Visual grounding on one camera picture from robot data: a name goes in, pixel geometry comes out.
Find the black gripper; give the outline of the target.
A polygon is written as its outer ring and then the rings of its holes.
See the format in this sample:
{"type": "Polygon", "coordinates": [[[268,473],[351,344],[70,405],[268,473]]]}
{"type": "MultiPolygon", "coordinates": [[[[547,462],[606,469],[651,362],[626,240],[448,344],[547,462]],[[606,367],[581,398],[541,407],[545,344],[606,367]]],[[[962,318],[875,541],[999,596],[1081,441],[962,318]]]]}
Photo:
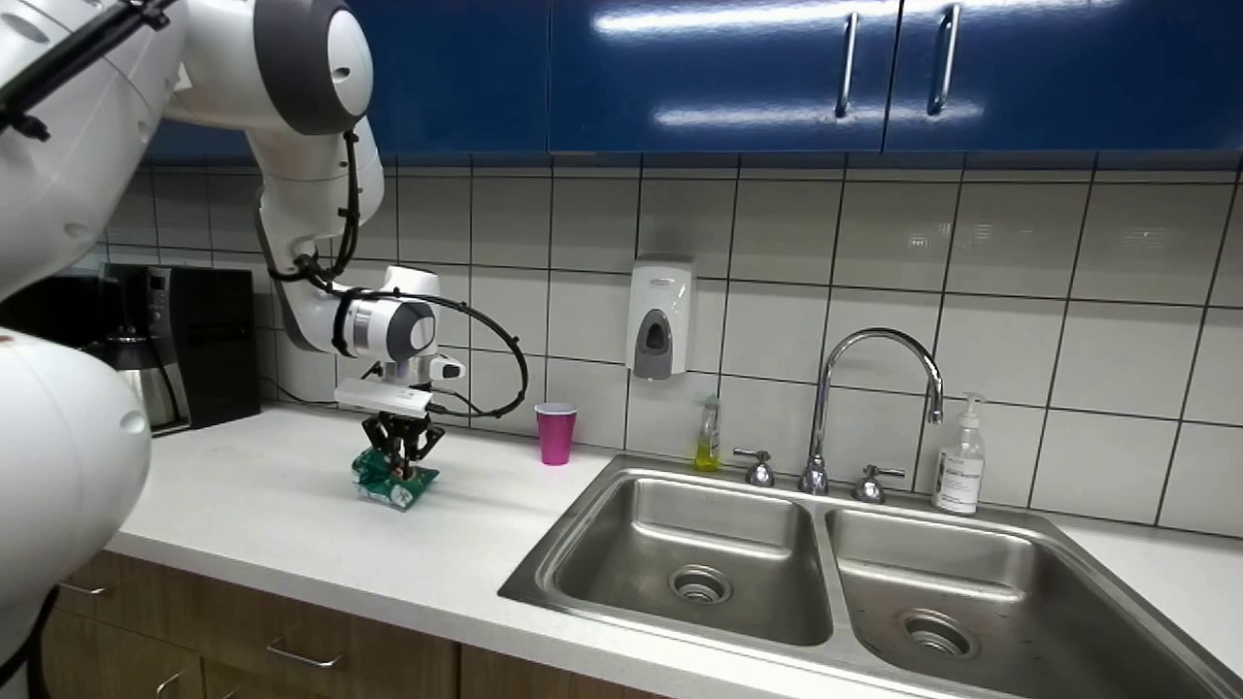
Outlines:
{"type": "Polygon", "coordinates": [[[366,480],[392,480],[399,467],[399,480],[431,480],[439,469],[431,469],[424,457],[436,449],[441,440],[441,425],[431,418],[404,418],[404,415],[366,415],[362,432],[367,433],[366,449],[366,480]]]}

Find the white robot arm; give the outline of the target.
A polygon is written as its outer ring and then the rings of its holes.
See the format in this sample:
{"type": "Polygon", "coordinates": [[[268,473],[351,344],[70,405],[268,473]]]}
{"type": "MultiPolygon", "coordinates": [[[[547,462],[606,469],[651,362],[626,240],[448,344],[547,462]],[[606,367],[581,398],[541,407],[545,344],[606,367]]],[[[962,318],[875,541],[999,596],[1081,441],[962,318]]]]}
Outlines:
{"type": "MultiPolygon", "coordinates": [[[[0,299],[88,255],[131,178],[237,169],[292,340],[373,374],[336,405],[414,425],[452,357],[439,278],[340,278],[382,211],[373,49],[351,0],[0,0],[0,299]]],[[[153,413],[103,357],[0,336],[0,692],[22,699],[57,585],[131,516],[153,413]]]]}

